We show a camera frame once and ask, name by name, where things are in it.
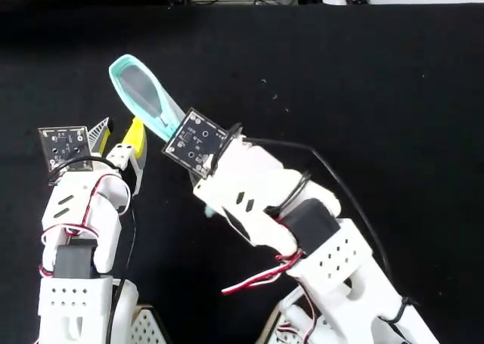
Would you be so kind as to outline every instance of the red and white wire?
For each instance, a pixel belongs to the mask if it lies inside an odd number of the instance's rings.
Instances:
[[[85,208],[84,216],[82,217],[82,222],[81,222],[81,225],[82,226],[85,226],[85,224],[87,222],[88,215],[89,215],[89,212],[91,210],[91,201],[92,201],[92,198],[98,192],[98,188],[99,188],[99,185],[101,184],[101,181],[104,178],[106,178],[107,176],[115,176],[116,178],[118,178],[124,184],[124,187],[125,187],[126,192],[128,194],[128,201],[126,202],[125,209],[121,213],[119,213],[119,215],[123,215],[126,212],[128,212],[129,204],[131,204],[131,190],[129,189],[129,186],[126,184],[126,182],[123,180],[123,178],[121,178],[119,175],[116,175],[116,174],[103,174],[103,175],[101,175],[99,177],[99,179],[96,181],[96,184],[94,185],[94,187],[91,190],[91,194],[89,196],[88,205]],[[77,235],[79,235],[79,232],[78,232],[78,230],[73,230],[73,229],[69,229],[68,228],[68,229],[66,229],[66,234],[68,236],[77,236]]]
[[[47,271],[42,265],[39,266],[39,273],[43,278],[49,278],[54,275],[52,272]]]
[[[231,293],[235,293],[236,291],[242,290],[247,287],[258,286],[258,284],[260,285],[270,284],[271,282],[276,281],[281,276],[280,273],[287,271],[289,268],[294,266],[297,263],[297,261],[299,261],[302,255],[303,255],[302,250],[298,250],[296,254],[294,254],[294,256],[290,259],[290,261],[285,262],[284,264],[279,265],[278,267],[271,268],[269,270],[261,272],[260,274],[256,274],[252,277],[249,277],[237,285],[227,287],[222,290],[222,293],[224,295],[230,295]]]
[[[269,278],[268,280],[255,282],[254,284],[250,284],[247,287],[257,287],[257,286],[272,284],[273,282],[277,281],[280,276],[281,274],[275,274],[272,278]]]
[[[90,234],[91,236],[94,236],[96,239],[99,238],[99,234],[97,233],[96,230],[86,227],[84,225],[74,225],[72,223],[60,223],[58,225],[52,225],[51,227],[47,228],[44,233],[42,233],[42,236],[40,237],[41,242],[45,245],[45,238],[47,237],[47,233],[51,231],[54,228],[66,228],[66,229],[73,229],[76,231],[80,231],[82,233],[87,233]]]
[[[315,307],[312,303],[311,298],[309,297],[309,294],[308,294],[306,288],[301,283],[299,283],[299,285],[301,286],[302,291],[304,292],[304,296],[306,297],[306,300],[308,301],[309,307],[311,308],[311,314],[312,314],[311,327],[308,329],[308,331],[304,335],[304,339],[302,340],[302,344],[307,344],[308,341],[309,341],[309,337],[312,335],[313,331],[315,331],[316,322],[317,322],[318,318],[316,317]]]

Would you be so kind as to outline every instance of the black fabric surface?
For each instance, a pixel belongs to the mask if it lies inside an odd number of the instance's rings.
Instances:
[[[442,343],[480,342],[484,6],[86,8],[0,15],[2,342],[33,341],[49,198],[36,128],[131,116],[107,68],[134,54],[181,105],[252,137],[316,146],[388,250],[396,287]],[[221,296],[275,264],[206,219],[186,171],[148,136],[129,279],[174,342],[254,342],[294,283]],[[348,202],[313,159],[273,150]],[[130,238],[127,223],[115,274]]]

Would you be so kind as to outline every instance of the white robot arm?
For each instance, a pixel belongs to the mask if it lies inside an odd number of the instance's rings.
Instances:
[[[276,331],[294,333],[298,342],[437,344],[353,221],[338,218],[334,194],[248,141],[239,129],[224,132],[191,110],[164,150],[201,177],[194,186],[197,197],[249,243],[280,253],[280,266],[222,292],[267,284],[286,271],[299,288],[281,302],[286,321]],[[314,306],[312,318],[296,304],[304,293]]]
[[[89,137],[84,130],[39,130],[51,175],[63,173],[51,182],[54,189],[42,218],[41,344],[130,342],[138,291],[132,282],[114,280],[108,273],[121,232],[119,215],[129,210],[140,188],[146,160],[144,126],[135,119],[104,161],[99,156],[109,130],[97,126]],[[85,158],[81,153],[87,137],[92,155]],[[73,155],[78,157],[64,162],[63,157]],[[74,169],[68,169],[68,163]],[[62,166],[68,170],[59,171]],[[114,300],[113,286],[119,286]]]

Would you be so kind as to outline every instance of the white plastic base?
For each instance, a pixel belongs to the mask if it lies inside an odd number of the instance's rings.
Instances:
[[[42,279],[39,342],[104,344],[112,285],[112,277]]]
[[[131,326],[131,344],[166,344],[151,310],[142,309]]]

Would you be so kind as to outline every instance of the black circuit board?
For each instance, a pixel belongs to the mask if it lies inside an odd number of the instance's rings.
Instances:
[[[91,155],[88,129],[85,126],[40,128],[39,134],[49,171],[66,160]],[[74,163],[67,169],[76,172],[90,172],[92,171],[92,161]]]
[[[163,148],[163,152],[205,179],[211,173],[207,160],[220,150],[225,136],[227,132],[224,129],[192,108]]]

